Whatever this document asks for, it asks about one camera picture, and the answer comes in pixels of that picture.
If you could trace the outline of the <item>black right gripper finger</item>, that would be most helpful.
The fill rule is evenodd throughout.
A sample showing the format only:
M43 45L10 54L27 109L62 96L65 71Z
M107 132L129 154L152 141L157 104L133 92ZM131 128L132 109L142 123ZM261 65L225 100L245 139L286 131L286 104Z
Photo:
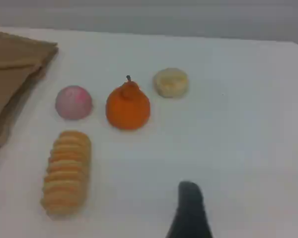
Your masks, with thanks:
M212 238L200 187L191 181L178 186L178 206L168 238Z

